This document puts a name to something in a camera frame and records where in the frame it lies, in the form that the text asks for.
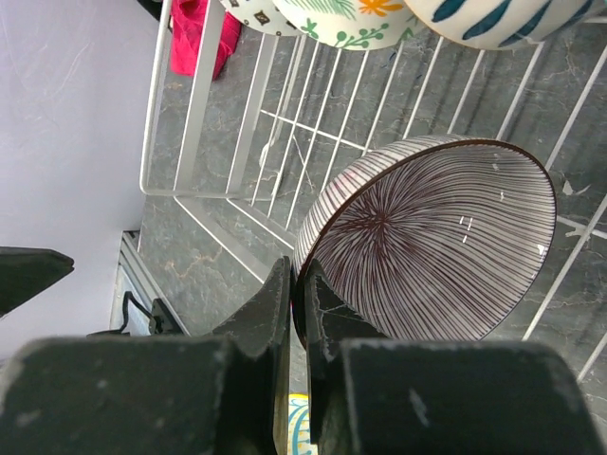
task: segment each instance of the pink towel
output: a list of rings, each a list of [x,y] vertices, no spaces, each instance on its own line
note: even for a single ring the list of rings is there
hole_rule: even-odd
[[[208,0],[174,0],[171,14],[173,15],[173,46],[171,48],[171,69],[185,76],[193,76],[196,70],[200,37],[205,22]],[[224,27],[221,30],[221,41],[217,51],[213,80],[217,79],[228,57],[234,53],[240,22],[226,13]]]

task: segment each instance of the white bowl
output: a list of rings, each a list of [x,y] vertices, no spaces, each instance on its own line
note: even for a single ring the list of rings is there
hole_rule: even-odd
[[[301,32],[288,22],[272,0],[219,0],[227,12],[247,27],[277,36],[296,36]]]
[[[605,9],[604,0],[405,0],[456,43],[503,50],[537,44]]]
[[[393,46],[426,28],[403,0],[274,0],[274,4],[310,37],[348,50]]]
[[[300,286],[318,260],[335,292],[390,337],[476,340],[533,283],[555,223],[550,177],[527,152],[413,137],[327,185],[303,220],[293,267]]]

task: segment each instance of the dish drying rack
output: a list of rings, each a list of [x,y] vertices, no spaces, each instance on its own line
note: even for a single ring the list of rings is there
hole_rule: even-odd
[[[238,134],[238,140],[232,154],[230,174],[225,191],[197,191],[194,189],[193,169],[198,153],[198,146],[201,133],[203,131],[203,125],[205,122],[207,101],[209,99],[210,91],[212,90],[213,63],[216,50],[219,45],[223,17],[225,14],[225,11],[220,3],[216,0],[211,0],[208,4],[207,16],[202,35],[202,44],[198,56],[196,73],[193,78],[193,88],[185,129],[183,132],[174,187],[171,190],[164,190],[160,188],[153,188],[148,182],[148,175],[150,170],[150,157],[154,147],[156,124],[159,114],[160,103],[158,100],[161,97],[166,69],[168,67],[170,46],[167,45],[167,25],[169,23],[171,3],[171,0],[164,0],[163,11],[160,18],[152,85],[146,119],[141,162],[140,187],[142,191],[148,195],[173,197],[177,204],[183,208],[195,220],[195,222],[201,226],[201,228],[206,230],[219,245],[225,248],[225,250],[234,259],[236,259],[239,264],[241,264],[259,282],[263,282],[267,276],[269,266],[271,264],[263,263],[252,251],[239,243],[233,235],[221,227],[216,220],[213,219],[213,216],[209,215],[209,212],[204,209],[204,201],[209,199],[223,201],[222,203],[232,206],[234,209],[248,217],[251,222],[253,222],[260,229],[263,229],[273,238],[277,239],[278,242],[280,242],[283,246],[292,249],[296,240],[294,232],[296,231],[298,222],[298,217],[295,216],[296,208],[300,203],[298,201],[298,197],[301,193],[302,187],[305,186],[306,181],[309,180],[309,175],[307,175],[306,168],[310,162],[310,157],[314,154],[313,144],[315,140],[317,138],[323,138],[334,141],[335,143],[326,168],[326,172],[324,173],[324,178],[322,179],[322,184],[318,188],[318,192],[320,192],[328,181],[330,181],[330,178],[344,167],[344,163],[337,159],[340,156],[341,147],[348,147],[350,150],[358,151],[359,155],[364,155],[368,150],[373,148],[374,133],[377,131],[382,109],[384,108],[386,100],[389,97],[389,91],[391,89],[391,85],[393,84],[393,80],[395,79],[395,74],[399,69],[399,65],[402,63],[403,46],[405,46],[405,43],[403,42],[397,49],[395,48],[395,53],[388,63],[389,72],[385,81],[383,93],[378,100],[377,111],[373,123],[362,140],[355,141],[351,138],[347,138],[344,135],[344,131],[346,129],[346,123],[352,113],[356,94],[361,86],[361,81],[365,72],[365,65],[367,65],[370,55],[369,51],[361,52],[360,54],[362,57],[359,71],[358,73],[353,73],[354,85],[352,94],[350,95],[350,99],[342,117],[343,120],[341,122],[341,127],[337,132],[330,132],[323,130],[322,116],[329,97],[329,87],[332,86],[336,74],[339,71],[340,59],[342,58],[343,53],[347,51],[335,49],[336,54],[332,66],[325,68],[325,74],[328,74],[328,82],[326,85],[327,88],[325,89],[325,94],[321,100],[318,120],[315,124],[309,125],[301,121],[301,113],[304,104],[306,103],[306,96],[304,94],[306,94],[306,90],[308,89],[311,81],[316,77],[316,74],[313,71],[313,63],[317,59],[317,55],[319,54],[323,45],[315,43],[305,36],[291,39],[294,44],[290,63],[286,77],[284,78],[281,95],[278,100],[278,106],[272,111],[264,109],[262,104],[264,102],[265,93],[267,92],[267,84],[278,44],[280,43],[280,40],[288,40],[289,38],[279,38],[276,36],[264,35],[259,47],[255,70],[252,74],[247,104],[244,108],[243,120]],[[607,17],[591,19],[587,21],[587,24],[603,24],[604,27],[604,25],[607,24]],[[401,132],[402,138],[408,137],[414,128],[414,122],[417,120],[417,115],[420,106],[422,105],[422,101],[424,100],[424,97],[428,95],[429,91],[432,90],[431,78],[436,63],[446,54],[445,47],[447,44],[448,42],[446,42],[446,40],[440,38],[433,49],[432,57],[427,64],[426,70],[419,79],[421,85],[417,91],[413,110],[408,115],[408,119],[403,125],[404,131]],[[310,46],[313,46],[311,57],[312,60],[309,66],[302,65],[305,46],[308,46],[308,49]],[[548,44],[542,43],[535,46],[535,49],[531,53],[530,59],[528,60],[526,70],[521,77],[518,88],[511,100],[509,108],[507,109],[506,115],[504,116],[495,138],[508,139],[508,133],[513,123],[516,121],[520,109],[524,105],[525,93],[526,90],[531,86],[538,63],[544,54],[549,51],[550,49]],[[467,101],[469,101],[475,90],[474,82],[476,78],[479,77],[479,73],[482,71],[483,61],[487,59],[488,54],[490,53],[491,52],[485,52],[484,50],[477,51],[476,59],[473,63],[471,71],[469,72],[468,81],[466,82],[464,89],[457,94],[458,101],[456,103],[456,108],[452,113],[451,123],[449,124],[447,131],[436,131],[436,133],[464,133],[458,130],[458,120],[461,120],[461,116],[467,105]],[[548,171],[553,168],[553,165],[557,161],[566,139],[579,118],[580,111],[582,110],[584,104],[588,101],[593,87],[599,80],[601,69],[605,64],[605,60],[607,60],[607,46],[604,47],[602,53],[600,53],[594,68],[587,77],[587,81],[579,94],[577,102],[575,103],[573,109],[571,109],[567,121],[562,126],[561,133],[559,134],[554,147],[552,148],[548,157],[543,159],[543,165]],[[301,77],[303,73],[305,76],[303,79],[303,88],[299,96],[299,100],[296,102],[296,106],[291,106],[288,108],[289,101],[291,99],[295,99],[296,93],[294,93],[294,91],[298,85],[296,83],[298,76]],[[253,138],[256,134],[260,116],[270,118],[272,126],[269,131],[267,143],[263,147],[259,158],[256,160],[250,160],[249,156],[252,156],[250,155],[251,146],[253,144]],[[309,147],[300,147],[295,135],[295,133],[298,131],[305,131],[308,135],[310,135]],[[278,137],[280,137],[281,133],[283,132],[288,132],[288,137],[286,139],[286,147],[285,152],[283,153],[283,159],[280,161],[280,167],[276,173],[275,183],[273,184],[273,188],[269,194],[262,194],[263,192],[260,191],[260,182],[267,166],[267,156],[269,150],[275,145],[275,143],[278,141]],[[297,178],[297,185],[295,187],[290,208],[285,212],[286,221],[285,223],[279,223],[275,217],[272,216],[272,212],[276,207],[277,199],[281,197],[279,194],[279,189],[281,187],[283,177],[285,176],[288,151],[293,149],[298,151],[302,169],[299,178]],[[257,178],[254,182],[254,186],[252,187],[252,194],[250,191],[245,194],[243,179],[246,171],[250,171],[249,168],[251,162],[258,165],[259,170],[256,171]],[[558,217],[558,225],[573,229],[575,232],[574,235],[579,236],[579,238],[569,253],[566,261],[562,265],[559,273],[556,275],[556,278],[554,281],[552,281],[548,291],[545,293],[543,301],[540,304],[537,312],[525,327],[522,340],[530,339],[536,330],[538,323],[548,308],[548,305],[557,294],[563,280],[571,270],[572,266],[574,266],[576,263],[576,259],[579,257],[579,254],[582,252],[588,240],[593,236],[607,240],[607,232],[604,232],[598,228],[599,222],[601,221],[605,210],[607,210],[607,194],[603,194],[602,201],[596,208],[592,217],[590,217],[587,224],[581,224],[564,216]],[[585,358],[583,366],[578,371],[579,382],[582,382],[587,378],[588,373],[591,372],[595,366],[595,362],[601,356],[601,353],[606,345],[607,333],[605,333],[600,339],[592,353]]]

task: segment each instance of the marble surface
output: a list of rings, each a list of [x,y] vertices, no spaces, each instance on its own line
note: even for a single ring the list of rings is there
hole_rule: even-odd
[[[194,187],[198,190],[224,191],[226,188],[260,38],[260,34],[245,29],[236,53],[230,57],[221,78],[213,83],[193,169]],[[343,139],[363,146],[373,133],[370,148],[398,140],[412,116],[437,41],[438,37],[428,32],[405,42],[377,126],[371,132],[395,50],[369,54],[359,89],[350,104],[364,54],[341,53],[335,79],[325,96],[338,52],[321,45],[312,62],[315,44],[308,40],[286,116],[291,119],[297,116],[300,123],[310,128],[318,124],[322,132],[334,137],[342,135]],[[279,41],[263,103],[263,109],[269,112],[277,110],[294,43],[293,38]],[[546,44],[504,139],[527,149],[545,163],[605,44],[607,27],[601,25],[577,27]],[[455,124],[455,133],[478,137],[498,134],[532,54],[533,49],[527,48],[485,55]],[[411,136],[447,131],[477,56],[476,50],[448,42],[443,44],[411,124]],[[309,82],[302,94],[308,70]],[[173,184],[191,89],[191,80],[169,72],[153,154],[151,182],[155,186],[170,188]],[[607,192],[607,181],[603,178],[607,169],[604,153],[607,117],[602,113],[606,97],[607,82],[599,77],[550,170],[559,214],[583,224],[588,223]],[[349,115],[344,125],[346,112]],[[255,190],[260,173],[259,157],[273,123],[272,117],[260,115],[243,180],[244,197],[251,197]],[[291,133],[294,139],[289,140]],[[286,155],[284,178],[270,218],[284,226],[293,208],[287,230],[295,233],[327,175],[328,178],[335,175],[361,153],[344,144],[336,148],[335,144],[335,140],[322,134],[314,137],[303,128],[293,129],[290,124],[283,124],[261,172],[259,200],[254,207],[267,213]],[[309,159],[302,173],[308,151]],[[288,254],[288,248],[281,242],[229,204],[206,201],[204,207],[217,223],[268,266],[278,256]],[[607,230],[607,215],[599,227]],[[521,304],[489,338],[516,339],[523,335],[578,239],[579,232],[575,229],[557,226],[543,271]],[[557,349],[576,372],[607,331],[607,307],[603,304],[607,292],[606,242],[593,237],[584,245],[531,338]],[[209,332],[260,286],[170,198],[148,198],[140,253],[194,335]],[[607,353],[603,353],[583,383],[592,412],[605,435],[606,360]],[[305,387],[304,351],[294,337],[291,389],[304,391]]]

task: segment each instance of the bowl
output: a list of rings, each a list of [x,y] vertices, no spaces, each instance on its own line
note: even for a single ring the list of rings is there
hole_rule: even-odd
[[[605,8],[603,0],[405,0],[431,29],[479,49],[545,41]]]
[[[317,259],[385,335],[477,340],[535,280],[555,201],[542,165],[514,145],[453,135],[395,142],[356,160],[313,204],[294,249],[297,285]]]
[[[274,0],[274,5],[308,36],[348,50],[393,46],[426,28],[402,0]]]
[[[277,36],[296,36],[301,32],[285,19],[272,0],[219,0],[227,12],[254,30]]]
[[[287,455],[318,455],[316,446],[310,444],[310,413],[308,397],[299,393],[288,396]]]

